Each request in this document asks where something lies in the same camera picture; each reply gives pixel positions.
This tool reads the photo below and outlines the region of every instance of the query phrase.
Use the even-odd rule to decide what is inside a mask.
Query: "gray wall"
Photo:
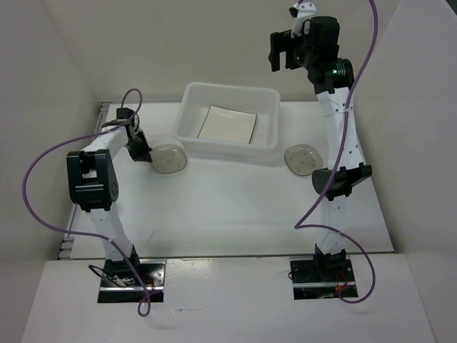
[[[341,23],[341,56],[358,68],[371,40],[368,0],[315,0]],[[398,0],[377,1],[381,31]],[[293,20],[294,0],[43,0],[78,67],[103,100],[137,86],[149,100],[180,100],[192,81],[264,86],[315,99],[306,71],[271,73],[270,33]]]
[[[446,1],[401,0],[356,92],[381,208],[438,343],[457,336],[456,56],[457,16]]]
[[[16,343],[61,239],[26,212],[22,177],[45,148],[92,132],[98,105],[39,0],[0,1],[0,46],[0,340]],[[37,212],[58,225],[70,209],[65,155],[43,160],[29,186]]]

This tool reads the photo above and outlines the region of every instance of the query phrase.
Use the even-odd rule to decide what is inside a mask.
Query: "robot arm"
[[[297,3],[289,11],[295,18],[293,28],[271,34],[271,52],[268,59],[271,70],[278,71],[279,55],[286,52],[286,68],[305,68],[309,81],[314,85],[325,117],[329,148],[328,168],[316,170],[312,176],[313,187],[320,194],[335,166],[340,149],[345,105],[354,82],[353,69],[348,59],[338,58],[340,26],[335,18],[316,16],[316,7],[311,2]],[[322,224],[344,229],[348,197],[352,188],[370,176],[371,166],[365,165],[356,132],[353,104],[350,104],[340,169],[321,202]],[[344,262],[346,251],[342,238],[339,234],[327,232],[316,245],[321,269],[338,269]]]
[[[117,109],[116,120],[106,123],[102,131],[109,131],[126,121],[133,111]],[[151,162],[148,143],[139,127],[139,118],[108,134],[97,137],[81,151],[68,153],[66,157],[69,176],[69,191],[73,203],[87,212],[98,233],[112,238],[131,257],[134,265],[139,263],[135,248],[122,227],[116,200],[119,185],[112,159],[125,146],[134,161]],[[106,254],[106,269],[116,274],[129,273],[123,257],[109,242],[103,241]]]

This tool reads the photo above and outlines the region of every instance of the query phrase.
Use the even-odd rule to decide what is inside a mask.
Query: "purple cable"
[[[311,206],[311,208],[306,212],[306,214],[298,221],[298,223],[294,227],[295,229],[305,229],[305,228],[310,228],[310,227],[319,227],[319,228],[322,228],[322,229],[331,230],[331,231],[333,231],[333,232],[335,232],[337,234],[340,234],[341,236],[345,237],[346,239],[349,239],[351,242],[353,242],[361,250],[361,252],[365,256],[366,260],[368,261],[368,264],[370,265],[371,273],[373,275],[373,281],[371,283],[371,287],[370,287],[368,293],[364,297],[362,297],[360,299],[357,299],[355,301],[345,300],[341,296],[341,290],[340,290],[338,292],[338,298],[340,298],[343,302],[346,302],[348,304],[358,304],[360,302],[363,302],[366,299],[368,299],[368,297],[371,296],[371,294],[373,293],[374,287],[376,285],[376,273],[375,273],[373,264],[371,263],[370,257],[366,253],[365,249],[363,249],[363,247],[358,242],[356,242],[355,239],[353,239],[352,237],[348,236],[347,234],[344,234],[343,232],[341,232],[341,231],[339,231],[339,230],[337,230],[337,229],[335,229],[333,227],[327,227],[326,225],[319,225],[319,224],[303,225],[303,222],[308,219],[308,217],[311,215],[311,213],[313,213],[313,211],[317,208],[317,206],[322,202],[322,199],[325,197],[327,191],[330,189],[330,187],[331,187],[331,185],[333,183],[333,178],[335,177],[336,171],[338,169],[338,166],[339,166],[339,163],[340,163],[340,160],[341,160],[341,156],[343,155],[344,143],[346,142],[346,135],[348,133],[348,120],[349,120],[348,110],[349,110],[349,106],[351,105],[352,95],[354,93],[354,89],[356,88],[357,83],[358,83],[363,71],[366,68],[366,65],[370,61],[371,55],[373,54],[374,46],[376,45],[376,38],[378,36],[378,25],[379,25],[379,23],[378,23],[378,9],[376,8],[376,4],[374,3],[374,0],[368,0],[368,1],[369,1],[370,5],[371,5],[371,9],[373,10],[373,17],[374,17],[373,38],[371,40],[370,49],[368,50],[368,53],[367,53],[366,58],[365,58],[365,61],[363,62],[362,67],[360,68],[360,71],[357,73],[357,76],[356,76],[356,78],[354,80],[354,83],[352,84],[351,89],[349,90],[348,98],[346,100],[346,105],[345,105],[345,110],[344,110],[343,136],[341,137],[341,145],[340,145],[340,149],[338,151],[338,156],[336,157],[335,165],[334,165],[334,167],[333,167],[333,169],[331,171],[330,177],[328,178],[325,187],[323,188],[323,191],[319,195],[319,198],[316,200],[316,202],[313,204],[313,206]]]
[[[141,108],[141,105],[143,104],[143,94],[140,92],[139,89],[136,89],[136,88],[132,88],[132,89],[129,89],[126,94],[124,95],[123,99],[122,99],[122,104],[121,106],[124,105],[124,102],[127,98],[127,96],[133,92],[133,91],[136,91],[138,94],[139,94],[139,105],[138,107],[136,108],[136,111],[126,120],[124,121],[122,124],[118,125],[118,126],[115,126],[113,129],[111,130],[108,130],[108,131],[103,131],[103,132],[98,132],[96,134],[87,134],[85,136],[80,136],[80,137],[76,137],[76,138],[73,138],[73,139],[69,139],[68,141],[63,141],[55,146],[52,146],[51,148],[47,149],[46,151],[42,152],[30,165],[30,167],[27,169],[25,175],[24,175],[24,179],[22,181],[22,198],[24,200],[24,203],[26,205],[26,208],[27,210],[29,211],[29,213],[32,215],[33,218],[35,218],[35,220],[40,223],[41,225],[43,225],[44,227],[47,227],[48,229],[51,229],[53,231],[56,231],[56,232],[60,232],[62,234],[75,234],[75,235],[79,235],[79,236],[89,236],[89,237],[97,237],[97,238],[100,238],[100,239],[104,239],[105,241],[108,241],[113,247],[116,248],[116,250],[122,255],[122,257],[125,259],[126,263],[128,264],[129,268],[131,269],[131,271],[134,273],[136,279],[138,280],[139,284],[143,287],[144,289],[144,293],[145,293],[145,296],[144,298],[140,301],[139,305],[138,305],[138,314],[142,317],[147,317],[149,312],[151,311],[151,293],[149,292],[149,290],[147,289],[146,287],[146,284],[143,282],[142,278],[140,277],[139,273],[136,271],[135,267],[133,266],[133,264],[130,262],[130,259],[129,257],[126,255],[125,252],[122,251],[121,247],[115,242],[113,241],[111,238],[107,237],[107,236],[104,236],[102,234],[92,234],[90,232],[78,232],[78,231],[70,231],[70,230],[65,230],[65,229],[61,229],[59,227],[55,227],[54,225],[51,225],[47,222],[45,222],[42,218],[40,218],[40,216],[31,208],[31,205],[29,203],[29,198],[27,197],[27,181],[29,180],[29,176],[30,176],[30,173],[31,171],[34,169],[34,167],[38,164],[38,162],[40,162],[40,160],[45,157],[47,154],[49,154],[50,152],[53,152],[54,150],[60,148],[61,146],[64,146],[64,145],[67,145],[67,144],[70,144],[70,143],[74,143],[75,141],[81,141],[83,139],[88,139],[88,138],[94,138],[94,137],[98,137],[98,136],[103,136],[104,134],[108,134],[109,132],[112,132],[112,131],[115,131],[117,129],[119,129],[120,127],[123,127],[123,126],[126,126],[128,123],[130,123],[134,117],[138,114],[140,108]],[[148,308],[146,310],[145,313],[142,313],[141,312],[141,304],[144,303],[144,300],[146,298],[146,302],[148,304]]]

